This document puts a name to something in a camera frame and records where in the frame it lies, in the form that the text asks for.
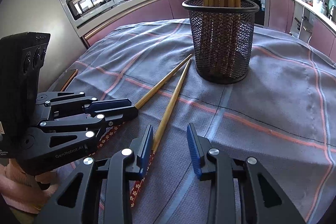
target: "mesh pencil cup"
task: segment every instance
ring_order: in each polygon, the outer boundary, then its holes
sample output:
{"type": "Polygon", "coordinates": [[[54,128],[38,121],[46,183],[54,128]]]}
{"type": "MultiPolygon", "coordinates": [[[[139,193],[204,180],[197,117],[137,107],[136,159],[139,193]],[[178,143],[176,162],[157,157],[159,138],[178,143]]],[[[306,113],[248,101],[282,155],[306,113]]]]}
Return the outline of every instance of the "mesh pencil cup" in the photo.
{"type": "Polygon", "coordinates": [[[236,83],[248,72],[259,6],[249,0],[241,0],[240,8],[202,5],[203,0],[182,3],[189,12],[196,70],[211,82],[236,83]]]}

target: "plaid tablecloth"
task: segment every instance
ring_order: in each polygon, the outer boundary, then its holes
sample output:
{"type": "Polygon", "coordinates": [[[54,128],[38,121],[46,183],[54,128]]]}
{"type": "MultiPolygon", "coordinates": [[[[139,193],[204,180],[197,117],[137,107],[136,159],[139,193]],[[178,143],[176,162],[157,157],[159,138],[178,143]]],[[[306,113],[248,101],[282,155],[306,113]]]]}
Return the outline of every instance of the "plaid tablecloth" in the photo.
{"type": "MultiPolygon", "coordinates": [[[[79,73],[67,91],[135,103],[192,52],[188,19],[122,26],[70,67],[79,73]]],[[[335,72],[328,57],[305,43],[258,27],[244,80],[210,83],[197,74],[193,60],[132,209],[133,223],[206,223],[210,184],[199,182],[193,173],[186,139],[189,122],[230,156],[256,157],[304,219],[317,223],[336,195],[335,72]]],[[[148,124],[155,130],[181,73],[142,107],[136,119],[107,135],[94,157],[110,157],[128,147],[148,124]]],[[[61,167],[60,177],[76,164],[61,167]]],[[[104,191],[100,208],[102,221],[104,191]]]]}

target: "wall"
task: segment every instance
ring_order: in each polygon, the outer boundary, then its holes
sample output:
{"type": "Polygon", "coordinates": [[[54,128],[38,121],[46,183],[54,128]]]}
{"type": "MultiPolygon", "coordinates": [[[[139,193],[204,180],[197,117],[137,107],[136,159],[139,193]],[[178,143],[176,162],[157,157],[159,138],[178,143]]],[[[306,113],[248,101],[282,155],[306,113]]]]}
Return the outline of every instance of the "wall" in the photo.
{"type": "Polygon", "coordinates": [[[3,0],[0,15],[0,37],[27,31],[51,34],[40,72],[39,91],[49,88],[86,50],[60,0],[3,0]]]}

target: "countertop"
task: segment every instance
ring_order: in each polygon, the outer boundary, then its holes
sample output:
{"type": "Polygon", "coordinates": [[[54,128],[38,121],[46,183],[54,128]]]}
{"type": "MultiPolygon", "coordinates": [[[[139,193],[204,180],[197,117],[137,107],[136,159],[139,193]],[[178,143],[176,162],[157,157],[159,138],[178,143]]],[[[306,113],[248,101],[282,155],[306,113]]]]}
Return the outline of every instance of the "countertop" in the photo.
{"type": "MultiPolygon", "coordinates": [[[[95,27],[99,26],[101,23],[107,21],[108,19],[120,14],[121,12],[128,10],[134,6],[137,6],[141,3],[147,2],[150,0],[128,0],[123,3],[118,4],[117,6],[113,7],[112,9],[106,11],[105,13],[101,14],[100,16],[90,20],[85,25],[78,28],[77,33],[80,37],[84,36],[88,32],[90,32],[95,27]]],[[[333,30],[336,33],[336,24],[332,22],[328,17],[321,14],[320,12],[316,11],[312,6],[309,4],[301,1],[301,0],[294,0],[297,3],[300,3],[303,7],[310,10],[312,13],[317,15],[320,20],[322,20],[327,26],[330,27],[331,30],[333,30]]]]}
{"type": "Polygon", "coordinates": [[[84,36],[88,32],[90,32],[95,27],[99,26],[101,23],[107,21],[108,19],[120,14],[121,12],[128,10],[134,6],[137,6],[143,2],[147,2],[149,0],[128,0],[118,4],[117,6],[113,7],[112,9],[104,12],[103,14],[99,15],[98,17],[91,19],[86,24],[78,28],[77,33],[79,37],[84,36]]]}
{"type": "Polygon", "coordinates": [[[328,17],[326,17],[324,14],[316,11],[313,6],[310,6],[309,4],[303,2],[302,0],[294,0],[297,3],[300,3],[303,7],[314,13],[320,20],[322,20],[326,25],[329,26],[330,29],[332,29],[336,33],[336,24],[331,21],[328,17]]]}

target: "camera lens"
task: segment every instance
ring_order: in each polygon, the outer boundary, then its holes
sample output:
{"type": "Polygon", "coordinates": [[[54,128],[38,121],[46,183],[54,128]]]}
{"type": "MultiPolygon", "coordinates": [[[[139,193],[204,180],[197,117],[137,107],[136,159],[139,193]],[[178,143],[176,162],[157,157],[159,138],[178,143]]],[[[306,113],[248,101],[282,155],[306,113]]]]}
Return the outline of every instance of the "camera lens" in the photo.
{"type": "Polygon", "coordinates": [[[31,64],[31,54],[30,52],[27,53],[26,57],[25,57],[25,61],[23,62],[23,72],[26,73],[29,69],[29,66],[31,64]]]}
{"type": "Polygon", "coordinates": [[[44,59],[46,53],[47,53],[47,48],[45,47],[45,48],[43,49],[42,54],[41,54],[41,60],[44,59]]]}
{"type": "Polygon", "coordinates": [[[41,58],[41,48],[38,47],[34,54],[34,60],[33,60],[33,67],[35,68],[39,62],[39,59],[41,58]]]}

